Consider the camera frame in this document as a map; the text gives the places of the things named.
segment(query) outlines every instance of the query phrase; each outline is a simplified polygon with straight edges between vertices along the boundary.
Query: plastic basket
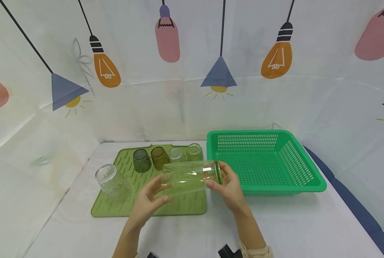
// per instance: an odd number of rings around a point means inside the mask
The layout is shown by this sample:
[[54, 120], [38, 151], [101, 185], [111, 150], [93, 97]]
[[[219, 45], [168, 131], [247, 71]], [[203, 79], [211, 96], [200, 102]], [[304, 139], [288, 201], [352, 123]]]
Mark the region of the plastic basket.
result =
[[228, 163], [246, 195], [323, 192], [327, 184], [303, 146], [286, 130], [211, 131], [208, 160]]

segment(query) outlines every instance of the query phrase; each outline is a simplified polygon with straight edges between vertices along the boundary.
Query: silicone drying mat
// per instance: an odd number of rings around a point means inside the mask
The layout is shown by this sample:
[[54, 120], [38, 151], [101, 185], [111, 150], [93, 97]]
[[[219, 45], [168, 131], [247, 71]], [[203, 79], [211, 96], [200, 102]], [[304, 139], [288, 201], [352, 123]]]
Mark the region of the silicone drying mat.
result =
[[[137, 149], [145, 149], [150, 157], [150, 152], [155, 147], [160, 146], [167, 153], [173, 148], [179, 148], [186, 154], [187, 146], [173, 146], [171, 144], [166, 145], [151, 145], [149, 147], [140, 147], [132, 149], [122, 149], [117, 154], [117, 157], [113, 163], [118, 169], [118, 172], [129, 180], [132, 185], [132, 195], [129, 200], [113, 204], [111, 203], [105, 194], [100, 191], [96, 201], [93, 204], [91, 214], [93, 217], [129, 217], [135, 202], [137, 193], [140, 191], [143, 185], [147, 184], [150, 180], [159, 175], [152, 163], [151, 169], [145, 173], [138, 173], [133, 167], [133, 153]], [[206, 212], [206, 191], [202, 190], [195, 193], [187, 193], [186, 195], [179, 195], [173, 199], [173, 202], [165, 204], [165, 206], [158, 209], [153, 216], [173, 216], [173, 215], [201, 215]]]

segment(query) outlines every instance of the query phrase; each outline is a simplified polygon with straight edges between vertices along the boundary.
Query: white table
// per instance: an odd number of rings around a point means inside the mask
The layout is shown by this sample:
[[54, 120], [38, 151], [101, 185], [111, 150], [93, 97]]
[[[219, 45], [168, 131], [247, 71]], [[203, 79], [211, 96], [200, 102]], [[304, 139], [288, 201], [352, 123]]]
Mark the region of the white table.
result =
[[[121, 149], [150, 144], [191, 142], [103, 143], [26, 253], [26, 258], [111, 257], [127, 218], [93, 218], [100, 187], [94, 172], [113, 163]], [[197, 141], [206, 156], [206, 141]], [[249, 197], [248, 203], [276, 258], [384, 257], [341, 197], [327, 181], [323, 193]], [[207, 190], [208, 211], [198, 216], [151, 218], [140, 234], [138, 251], [160, 258], [215, 258], [225, 244], [235, 252], [238, 234], [222, 199]]]

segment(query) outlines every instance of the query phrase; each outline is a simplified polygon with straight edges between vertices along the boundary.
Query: clear glass cup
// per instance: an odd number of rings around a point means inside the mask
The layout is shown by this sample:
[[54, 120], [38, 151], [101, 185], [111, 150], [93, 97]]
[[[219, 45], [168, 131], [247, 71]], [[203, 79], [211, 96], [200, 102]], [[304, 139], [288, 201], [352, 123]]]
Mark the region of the clear glass cup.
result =
[[149, 155], [145, 149], [138, 149], [133, 153], [133, 166], [138, 173], [145, 173], [152, 167]]
[[132, 187], [113, 165], [101, 166], [94, 174], [107, 198], [114, 203], [127, 201], [132, 195]]
[[202, 161], [202, 147], [197, 143], [190, 144], [187, 148], [186, 157], [188, 161]]
[[172, 149], [169, 152], [169, 158], [170, 158], [171, 163], [186, 161], [186, 158], [183, 155], [183, 151], [179, 148]]
[[162, 147], [152, 149], [151, 156], [155, 169], [158, 171], [162, 170], [165, 164], [170, 163], [169, 156]]
[[206, 188], [205, 181], [222, 183], [218, 161], [189, 161], [165, 164], [160, 172], [163, 194], [183, 195]]

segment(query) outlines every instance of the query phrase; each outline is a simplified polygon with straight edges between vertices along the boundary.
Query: navy blue table edge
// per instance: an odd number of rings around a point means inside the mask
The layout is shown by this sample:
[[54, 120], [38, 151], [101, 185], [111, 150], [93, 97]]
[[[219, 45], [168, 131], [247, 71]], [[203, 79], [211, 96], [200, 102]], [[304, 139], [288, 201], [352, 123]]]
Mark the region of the navy blue table edge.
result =
[[384, 231], [381, 226], [346, 186], [336, 179], [328, 166], [310, 149], [307, 147], [305, 149], [384, 255]]

